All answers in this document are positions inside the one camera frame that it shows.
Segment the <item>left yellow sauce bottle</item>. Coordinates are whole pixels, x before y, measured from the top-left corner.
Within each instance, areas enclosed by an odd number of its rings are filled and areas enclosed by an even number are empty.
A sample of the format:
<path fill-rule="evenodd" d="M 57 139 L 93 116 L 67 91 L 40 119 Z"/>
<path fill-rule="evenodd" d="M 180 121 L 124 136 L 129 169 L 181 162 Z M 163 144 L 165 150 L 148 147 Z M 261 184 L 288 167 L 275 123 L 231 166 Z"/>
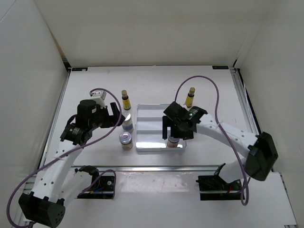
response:
<path fill-rule="evenodd" d="M 124 110 L 130 110 L 131 109 L 131 103 L 130 103 L 127 91 L 122 90 L 121 93 L 122 93 L 122 101 L 123 101 Z"/>

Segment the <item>blue-label silver-cap jar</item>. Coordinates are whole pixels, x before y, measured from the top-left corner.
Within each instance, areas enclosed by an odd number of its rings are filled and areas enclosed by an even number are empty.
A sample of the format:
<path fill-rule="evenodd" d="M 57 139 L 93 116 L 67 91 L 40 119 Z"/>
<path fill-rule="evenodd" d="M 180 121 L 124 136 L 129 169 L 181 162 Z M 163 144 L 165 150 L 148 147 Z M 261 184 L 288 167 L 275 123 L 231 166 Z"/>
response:
<path fill-rule="evenodd" d="M 133 132 L 133 121 L 130 113 L 124 114 L 125 120 L 122 123 L 122 128 L 125 132 L 132 133 Z"/>

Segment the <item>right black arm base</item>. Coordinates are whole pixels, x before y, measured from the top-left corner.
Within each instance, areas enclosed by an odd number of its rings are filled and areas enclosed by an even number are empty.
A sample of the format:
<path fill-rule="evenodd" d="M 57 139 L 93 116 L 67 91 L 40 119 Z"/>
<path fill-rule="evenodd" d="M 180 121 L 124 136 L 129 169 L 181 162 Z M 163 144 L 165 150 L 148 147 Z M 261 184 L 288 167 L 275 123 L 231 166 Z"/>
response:
<path fill-rule="evenodd" d="M 221 164 L 212 175 L 200 175 L 196 182 L 199 185 L 201 201 L 212 200 L 244 200 L 241 195 L 242 184 L 240 180 L 226 183 L 219 173 L 225 163 Z"/>

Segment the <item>brown spice jar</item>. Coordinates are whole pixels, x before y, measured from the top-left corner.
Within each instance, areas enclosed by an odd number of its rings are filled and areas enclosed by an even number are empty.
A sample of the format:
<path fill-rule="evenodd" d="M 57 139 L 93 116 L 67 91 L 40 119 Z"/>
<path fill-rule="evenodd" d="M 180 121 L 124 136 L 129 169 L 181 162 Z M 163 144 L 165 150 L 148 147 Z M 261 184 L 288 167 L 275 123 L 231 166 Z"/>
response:
<path fill-rule="evenodd" d="M 167 138 L 167 143 L 166 143 L 166 147 L 168 148 L 177 148 L 179 145 L 179 138 L 174 138 L 172 136 L 168 136 Z"/>
<path fill-rule="evenodd" d="M 121 133 L 119 141 L 124 150 L 130 150 L 133 147 L 132 135 L 129 132 Z"/>

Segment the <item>right yellow sauce bottle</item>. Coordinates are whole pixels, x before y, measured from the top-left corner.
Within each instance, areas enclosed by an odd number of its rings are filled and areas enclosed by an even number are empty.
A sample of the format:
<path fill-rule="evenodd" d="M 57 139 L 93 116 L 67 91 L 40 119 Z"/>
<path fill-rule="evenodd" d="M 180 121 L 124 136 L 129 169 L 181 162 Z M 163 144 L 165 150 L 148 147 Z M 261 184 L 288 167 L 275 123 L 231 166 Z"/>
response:
<path fill-rule="evenodd" d="M 185 100 L 185 105 L 186 105 L 188 108 L 191 108 L 192 105 L 193 105 L 194 95 L 195 95 L 195 88 L 194 88 L 194 87 L 191 87 L 191 88 L 189 89 L 189 92 L 188 92 L 187 97 L 186 97 L 186 100 Z"/>

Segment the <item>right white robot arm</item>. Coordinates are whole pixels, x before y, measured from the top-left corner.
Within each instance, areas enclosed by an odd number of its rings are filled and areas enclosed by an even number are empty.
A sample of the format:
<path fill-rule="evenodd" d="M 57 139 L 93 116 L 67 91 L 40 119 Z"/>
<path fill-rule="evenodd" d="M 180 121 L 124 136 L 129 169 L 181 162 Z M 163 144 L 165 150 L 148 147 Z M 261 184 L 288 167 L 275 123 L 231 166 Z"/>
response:
<path fill-rule="evenodd" d="M 273 138 L 266 132 L 259 135 L 244 132 L 229 124 L 217 123 L 202 108 L 194 106 L 187 110 L 176 102 L 172 102 L 163 113 L 163 139 L 170 136 L 190 140 L 198 133 L 235 149 L 242 156 L 235 162 L 220 165 L 217 169 L 213 184 L 219 190 L 226 189 L 230 183 L 244 177 L 265 181 L 278 158 Z"/>

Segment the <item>yellow sauce bottle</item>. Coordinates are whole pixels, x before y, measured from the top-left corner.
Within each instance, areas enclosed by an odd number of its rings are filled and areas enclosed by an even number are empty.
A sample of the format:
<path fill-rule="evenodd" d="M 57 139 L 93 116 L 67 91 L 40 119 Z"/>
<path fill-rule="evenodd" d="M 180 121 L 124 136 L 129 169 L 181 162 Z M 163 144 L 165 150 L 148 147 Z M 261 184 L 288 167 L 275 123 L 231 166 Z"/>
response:
<path fill-rule="evenodd" d="M 192 105 L 193 105 L 194 95 L 195 95 L 195 88 L 194 88 L 194 87 L 191 87 L 191 88 L 189 89 L 189 92 L 188 92 L 187 97 L 186 97 L 186 100 L 185 100 L 185 105 L 186 105 L 188 108 L 191 108 Z"/>
<path fill-rule="evenodd" d="M 122 93 L 122 101 L 123 101 L 124 110 L 130 110 L 131 109 L 131 103 L 130 103 L 127 91 L 122 90 L 121 93 Z"/>

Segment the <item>aluminium table rail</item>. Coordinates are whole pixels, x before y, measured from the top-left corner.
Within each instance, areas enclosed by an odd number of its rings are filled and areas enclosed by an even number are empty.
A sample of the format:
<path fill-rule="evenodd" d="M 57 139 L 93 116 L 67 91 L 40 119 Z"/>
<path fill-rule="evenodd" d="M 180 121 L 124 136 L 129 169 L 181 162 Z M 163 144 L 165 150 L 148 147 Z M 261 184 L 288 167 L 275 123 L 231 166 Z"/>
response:
<path fill-rule="evenodd" d="M 99 171 L 114 170 L 114 171 L 199 171 L 199 172 L 214 172 L 219 165 L 207 165 L 207 166 L 94 166 Z"/>

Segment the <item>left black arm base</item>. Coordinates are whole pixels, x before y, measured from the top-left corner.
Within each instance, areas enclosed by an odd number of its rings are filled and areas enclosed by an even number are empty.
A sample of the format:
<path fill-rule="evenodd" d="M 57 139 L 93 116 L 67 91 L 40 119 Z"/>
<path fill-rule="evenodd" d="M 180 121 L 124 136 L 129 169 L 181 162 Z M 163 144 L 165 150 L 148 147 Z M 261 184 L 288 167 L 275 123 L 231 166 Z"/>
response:
<path fill-rule="evenodd" d="M 96 167 L 88 165 L 75 168 L 75 173 L 78 172 L 88 173 L 92 177 L 91 184 L 93 184 L 88 190 L 81 192 L 77 196 L 78 199 L 114 199 L 117 179 L 114 170 L 100 172 Z"/>

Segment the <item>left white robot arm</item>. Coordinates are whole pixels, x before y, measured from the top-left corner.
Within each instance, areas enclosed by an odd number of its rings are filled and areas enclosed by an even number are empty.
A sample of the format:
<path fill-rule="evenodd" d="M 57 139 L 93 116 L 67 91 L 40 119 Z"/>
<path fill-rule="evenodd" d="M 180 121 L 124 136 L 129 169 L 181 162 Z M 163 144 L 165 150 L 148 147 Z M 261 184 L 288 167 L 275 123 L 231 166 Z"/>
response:
<path fill-rule="evenodd" d="M 56 228 L 73 199 L 99 187 L 99 170 L 90 165 L 78 169 L 71 180 L 65 180 L 76 158 L 89 145 L 94 130 L 113 131 L 123 123 L 121 106 L 115 102 L 110 106 L 112 114 L 102 98 L 80 101 L 77 113 L 69 118 L 60 136 L 55 159 L 40 168 L 43 176 L 39 182 L 29 194 L 23 193 L 19 198 L 26 219 Z"/>

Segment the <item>white tiered organizer tray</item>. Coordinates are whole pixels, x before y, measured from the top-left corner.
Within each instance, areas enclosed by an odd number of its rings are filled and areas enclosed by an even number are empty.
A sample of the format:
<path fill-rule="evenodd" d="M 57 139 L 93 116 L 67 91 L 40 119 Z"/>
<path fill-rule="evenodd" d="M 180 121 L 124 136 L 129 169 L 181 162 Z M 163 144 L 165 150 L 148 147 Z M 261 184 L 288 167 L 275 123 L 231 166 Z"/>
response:
<path fill-rule="evenodd" d="M 187 143 L 180 140 L 177 147 L 167 146 L 162 138 L 163 111 L 168 104 L 139 104 L 136 109 L 135 147 L 139 153 L 184 152 Z"/>

